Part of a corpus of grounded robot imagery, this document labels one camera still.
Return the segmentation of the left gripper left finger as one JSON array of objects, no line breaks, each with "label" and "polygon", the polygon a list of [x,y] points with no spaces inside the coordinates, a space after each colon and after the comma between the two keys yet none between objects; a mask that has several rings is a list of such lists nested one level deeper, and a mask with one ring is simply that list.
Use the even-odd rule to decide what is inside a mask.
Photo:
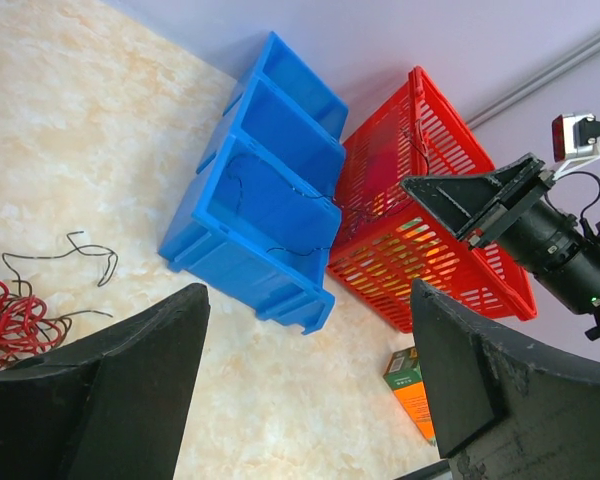
[{"label": "left gripper left finger", "polygon": [[210,316],[191,284],[0,371],[0,479],[170,479]]}]

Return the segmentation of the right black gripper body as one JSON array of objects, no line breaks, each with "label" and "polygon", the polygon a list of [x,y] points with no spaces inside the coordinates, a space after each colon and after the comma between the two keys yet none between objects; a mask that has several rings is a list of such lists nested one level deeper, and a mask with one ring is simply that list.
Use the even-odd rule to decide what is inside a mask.
[{"label": "right black gripper body", "polygon": [[453,235],[483,248],[498,240],[548,190],[545,163],[527,154],[519,160],[481,175],[457,177],[453,193],[463,216]]}]

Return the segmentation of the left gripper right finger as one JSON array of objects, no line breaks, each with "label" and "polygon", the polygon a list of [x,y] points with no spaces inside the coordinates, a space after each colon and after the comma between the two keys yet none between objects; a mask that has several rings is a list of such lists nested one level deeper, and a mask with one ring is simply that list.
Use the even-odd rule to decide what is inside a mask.
[{"label": "left gripper right finger", "polygon": [[600,363],[487,319],[422,280],[415,347],[455,479],[600,479]]}]

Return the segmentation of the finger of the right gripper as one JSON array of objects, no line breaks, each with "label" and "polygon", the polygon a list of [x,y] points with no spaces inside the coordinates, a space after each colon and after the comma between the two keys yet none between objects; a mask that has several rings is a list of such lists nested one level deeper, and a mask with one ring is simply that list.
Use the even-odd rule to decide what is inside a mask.
[{"label": "finger of the right gripper", "polygon": [[453,235],[454,228],[458,227],[463,219],[455,202],[456,195],[453,190],[459,186],[456,178],[467,175],[411,176],[404,178],[400,186],[408,196]]}]

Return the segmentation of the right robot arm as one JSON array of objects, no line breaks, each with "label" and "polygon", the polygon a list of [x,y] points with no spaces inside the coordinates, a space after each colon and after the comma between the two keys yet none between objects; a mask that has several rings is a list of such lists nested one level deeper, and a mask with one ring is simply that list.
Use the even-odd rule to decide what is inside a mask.
[{"label": "right robot arm", "polygon": [[600,233],[545,201],[555,183],[527,154],[486,173],[409,176],[400,185],[469,249],[498,245],[573,314],[593,316],[585,335],[600,340]]}]

